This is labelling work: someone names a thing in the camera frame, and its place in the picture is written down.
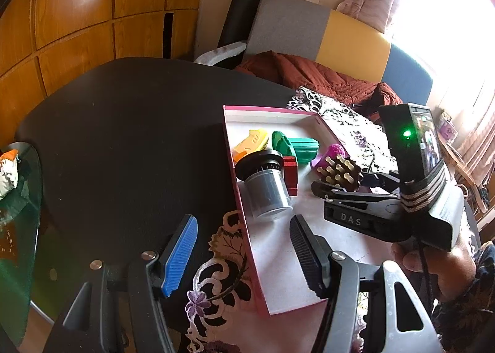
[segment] person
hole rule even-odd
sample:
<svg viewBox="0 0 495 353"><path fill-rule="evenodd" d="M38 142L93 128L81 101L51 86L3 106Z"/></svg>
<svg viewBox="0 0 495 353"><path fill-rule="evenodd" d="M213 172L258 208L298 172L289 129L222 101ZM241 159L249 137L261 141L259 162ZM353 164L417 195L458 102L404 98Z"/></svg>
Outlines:
<svg viewBox="0 0 495 353"><path fill-rule="evenodd" d="M424 248L428 271L438 275L432 322L448 353L465 352L495 311L495 246L485 243L473 255L468 238L461 231L451 252ZM417 251L395 243L392 254L406 275L423 271Z"/></svg>

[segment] glass tabletop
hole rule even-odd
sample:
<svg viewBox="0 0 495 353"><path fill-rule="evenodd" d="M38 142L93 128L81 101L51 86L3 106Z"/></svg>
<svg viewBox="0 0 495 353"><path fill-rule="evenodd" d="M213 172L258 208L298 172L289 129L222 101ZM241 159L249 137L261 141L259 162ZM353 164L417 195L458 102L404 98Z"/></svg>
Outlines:
<svg viewBox="0 0 495 353"><path fill-rule="evenodd" d="M16 142L2 151L11 149L19 151L19 183L0 200L0 324L19 346L30 306L42 186L36 150Z"/></svg>

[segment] chair armrest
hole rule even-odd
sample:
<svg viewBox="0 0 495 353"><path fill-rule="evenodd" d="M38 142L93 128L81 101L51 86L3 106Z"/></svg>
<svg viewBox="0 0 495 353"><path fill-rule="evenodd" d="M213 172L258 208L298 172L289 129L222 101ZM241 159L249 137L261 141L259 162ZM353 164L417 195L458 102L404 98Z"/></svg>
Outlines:
<svg viewBox="0 0 495 353"><path fill-rule="evenodd" d="M246 41L236 41L230 45L208 51L196 58L194 62L202 65L215 65L226 58L241 54L244 50L246 50Z"/></svg>

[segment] bright window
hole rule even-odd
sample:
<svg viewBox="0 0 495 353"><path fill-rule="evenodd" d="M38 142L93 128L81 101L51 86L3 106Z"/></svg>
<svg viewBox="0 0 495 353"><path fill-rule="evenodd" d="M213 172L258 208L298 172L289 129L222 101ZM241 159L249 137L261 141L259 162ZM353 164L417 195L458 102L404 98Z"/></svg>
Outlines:
<svg viewBox="0 0 495 353"><path fill-rule="evenodd" d="M495 90L495 7L490 0L402 0L393 34L431 71L430 107L454 117L462 140Z"/></svg>

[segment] black cable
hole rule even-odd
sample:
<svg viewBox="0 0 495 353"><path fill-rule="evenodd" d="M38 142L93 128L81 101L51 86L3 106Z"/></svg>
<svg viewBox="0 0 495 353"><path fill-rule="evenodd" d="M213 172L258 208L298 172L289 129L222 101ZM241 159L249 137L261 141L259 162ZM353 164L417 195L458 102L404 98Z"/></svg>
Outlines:
<svg viewBox="0 0 495 353"><path fill-rule="evenodd" d="M424 252L425 244L419 239L419 237L416 237L416 241L418 243L419 259L421 260L421 266L423 267L423 276L425 277L426 281L426 294L428 296L428 307L426 307L426 309L428 311L429 317L431 317L433 313L433 287L430 278L430 272L428 272L428 263L426 261Z"/></svg>

